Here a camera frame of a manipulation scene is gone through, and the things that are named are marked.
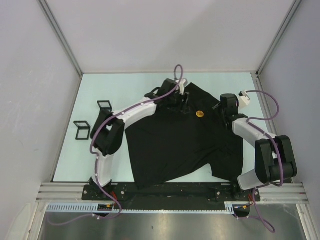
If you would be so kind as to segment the black frame box far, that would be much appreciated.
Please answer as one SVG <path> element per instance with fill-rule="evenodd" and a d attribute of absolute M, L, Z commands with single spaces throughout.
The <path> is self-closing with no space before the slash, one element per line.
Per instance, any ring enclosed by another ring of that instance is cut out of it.
<path fill-rule="evenodd" d="M 111 102 L 109 100 L 98 100 L 97 101 L 99 107 L 99 114 L 100 115 L 111 115 L 113 113 L 113 108 Z"/>

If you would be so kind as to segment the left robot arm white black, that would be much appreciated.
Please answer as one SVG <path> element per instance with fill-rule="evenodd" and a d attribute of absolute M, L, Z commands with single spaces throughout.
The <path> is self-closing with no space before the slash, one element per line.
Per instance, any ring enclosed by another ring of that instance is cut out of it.
<path fill-rule="evenodd" d="M 144 95 L 142 100 L 125 109 L 113 112 L 101 108 L 98 118 L 91 131 L 90 153 L 95 155 L 93 172 L 93 194 L 100 200 L 110 196 L 112 182 L 112 165 L 115 153 L 123 143 L 127 128 L 138 121 L 156 113 L 160 106 L 170 106 L 184 110 L 189 94 L 185 88 L 188 80 L 166 79 L 162 86 Z"/>

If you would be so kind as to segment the black t-shirt garment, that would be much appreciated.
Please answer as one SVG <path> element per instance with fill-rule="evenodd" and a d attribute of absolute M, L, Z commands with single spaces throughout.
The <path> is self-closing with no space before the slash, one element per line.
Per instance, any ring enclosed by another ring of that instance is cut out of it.
<path fill-rule="evenodd" d="M 125 131 L 134 182 L 140 189 L 186 176 L 209 164 L 212 176 L 227 181 L 242 174 L 243 139 L 226 130 L 213 107 L 219 103 L 190 83 L 190 112 L 162 107 Z M 202 111 L 204 117 L 197 117 Z"/>

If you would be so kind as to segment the orange round brooch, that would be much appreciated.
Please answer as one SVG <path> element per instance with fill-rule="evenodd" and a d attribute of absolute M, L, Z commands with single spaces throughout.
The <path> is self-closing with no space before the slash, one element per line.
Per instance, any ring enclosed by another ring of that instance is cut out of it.
<path fill-rule="evenodd" d="M 198 111 L 196 112 L 196 116 L 199 117 L 199 118 L 203 118 L 203 117 L 204 117 L 204 112 L 201 111 L 201 110 L 198 110 Z"/>

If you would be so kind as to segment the aluminium post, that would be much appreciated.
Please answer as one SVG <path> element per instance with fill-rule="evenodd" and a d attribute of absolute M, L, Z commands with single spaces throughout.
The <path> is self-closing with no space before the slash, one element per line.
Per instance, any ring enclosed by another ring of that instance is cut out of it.
<path fill-rule="evenodd" d="M 281 42 L 282 38 L 284 37 L 290 23 L 292 22 L 293 18 L 295 17 L 296 13 L 298 12 L 303 0 L 294 0 L 286 13 L 282 23 L 280 24 L 279 29 L 277 30 L 269 48 L 267 49 L 266 54 L 264 55 L 261 63 L 259 64 L 255 74 L 260 76 L 263 70 L 265 69 L 266 65 L 270 61 L 272 55 L 274 54 L 277 46 Z"/>
<path fill-rule="evenodd" d="M 74 70 L 76 71 L 77 75 L 81 78 L 83 76 L 83 71 L 80 67 L 80 64 L 78 63 L 76 56 L 74 52 L 72 51 L 72 48 L 70 44 L 68 43 L 68 40 L 63 33 L 49 3 L 47 0 L 37 0 L 37 3 L 42 10 L 44 16 L 46 17 L 50 27 L 52 28 L 54 34 L 56 35 L 63 51 L 65 52 L 67 58 L 70 60 L 71 65 L 73 66 Z"/>

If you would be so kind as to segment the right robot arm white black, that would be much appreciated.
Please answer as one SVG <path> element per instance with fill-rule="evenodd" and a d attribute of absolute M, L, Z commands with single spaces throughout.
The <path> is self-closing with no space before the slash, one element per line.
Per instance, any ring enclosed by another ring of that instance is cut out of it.
<path fill-rule="evenodd" d="M 242 201 L 248 196 L 249 190 L 268 185 L 281 187 L 285 180 L 297 176 L 298 168 L 290 138 L 286 135 L 269 133 L 252 120 L 270 121 L 279 114 L 277 100 L 264 91 L 259 93 L 269 96 L 276 105 L 276 113 L 269 118 L 248 117 L 239 113 L 239 109 L 251 102 L 248 94 L 251 91 L 241 91 L 238 95 L 225 93 L 220 96 L 220 103 L 214 107 L 219 109 L 224 127 L 242 138 L 255 149 L 254 169 L 237 177 L 237 184 L 230 188 L 231 196 Z"/>

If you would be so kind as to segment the black frame box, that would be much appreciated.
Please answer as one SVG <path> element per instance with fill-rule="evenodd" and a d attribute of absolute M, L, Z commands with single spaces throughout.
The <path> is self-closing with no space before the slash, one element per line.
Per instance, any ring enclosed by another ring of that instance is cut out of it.
<path fill-rule="evenodd" d="M 113 113 L 113 108 L 111 102 L 109 100 L 98 100 L 97 101 L 99 107 L 99 114 L 100 115 L 111 115 Z"/>
<path fill-rule="evenodd" d="M 91 126 L 85 120 L 76 120 L 73 124 L 77 127 L 75 136 L 76 141 L 86 141 L 90 138 Z"/>

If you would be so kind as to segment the aluminium post right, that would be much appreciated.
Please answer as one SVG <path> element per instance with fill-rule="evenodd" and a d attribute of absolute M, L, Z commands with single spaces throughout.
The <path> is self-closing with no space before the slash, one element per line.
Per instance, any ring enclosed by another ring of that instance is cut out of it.
<path fill-rule="evenodd" d="M 266 54 L 264 55 L 261 63 L 259 64 L 255 74 L 260 76 L 263 70 L 265 69 L 266 65 L 270 61 L 272 55 L 274 54 L 277 46 L 281 42 L 282 38 L 284 37 L 290 23 L 292 22 L 293 18 L 295 17 L 296 13 L 298 12 L 303 0 L 294 0 L 286 13 L 282 23 L 280 24 L 279 29 L 277 30 L 269 48 L 267 49 Z"/>

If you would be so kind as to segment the black frame box near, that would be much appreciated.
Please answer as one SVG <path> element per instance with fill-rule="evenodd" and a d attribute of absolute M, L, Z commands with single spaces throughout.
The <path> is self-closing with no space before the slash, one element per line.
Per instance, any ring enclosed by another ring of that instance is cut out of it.
<path fill-rule="evenodd" d="M 85 120 L 76 120 L 73 124 L 77 127 L 75 136 L 76 141 L 86 141 L 90 138 L 91 126 Z"/>

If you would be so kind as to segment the aluminium frame rail front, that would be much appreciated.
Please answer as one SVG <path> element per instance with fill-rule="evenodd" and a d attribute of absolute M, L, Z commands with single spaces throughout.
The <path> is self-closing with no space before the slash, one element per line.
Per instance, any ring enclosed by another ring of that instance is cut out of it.
<path fill-rule="evenodd" d="M 42 183 L 38 200 L 81 200 L 86 183 Z M 259 190 L 261 201 L 278 204 L 308 204 L 309 200 L 302 183 L 285 183 L 281 187 L 269 185 Z"/>

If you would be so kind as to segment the aluminium post left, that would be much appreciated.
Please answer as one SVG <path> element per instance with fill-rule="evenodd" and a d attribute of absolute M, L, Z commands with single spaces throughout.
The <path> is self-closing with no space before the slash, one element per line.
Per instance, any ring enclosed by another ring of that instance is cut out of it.
<path fill-rule="evenodd" d="M 76 56 L 74 52 L 72 51 L 72 48 L 70 44 L 68 43 L 68 40 L 63 33 L 49 3 L 47 0 L 37 0 L 37 3 L 42 10 L 44 16 L 46 17 L 50 27 L 52 28 L 54 34 L 56 35 L 63 51 L 65 52 L 67 58 L 70 60 L 71 65 L 73 66 L 74 70 L 76 71 L 77 75 L 81 78 L 83 76 L 83 71 L 80 67 L 80 64 L 78 63 Z"/>

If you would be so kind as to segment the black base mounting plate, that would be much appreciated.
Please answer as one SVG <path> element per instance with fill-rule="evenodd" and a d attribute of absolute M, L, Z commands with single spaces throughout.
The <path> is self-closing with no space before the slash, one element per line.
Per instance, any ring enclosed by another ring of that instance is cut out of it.
<path fill-rule="evenodd" d="M 235 183 L 225 182 L 167 182 L 147 188 L 138 188 L 134 182 L 112 182 L 103 187 L 104 191 L 118 201 L 134 197 L 205 197 L 215 202 L 248 202 L 261 200 L 257 190 L 242 190 Z"/>

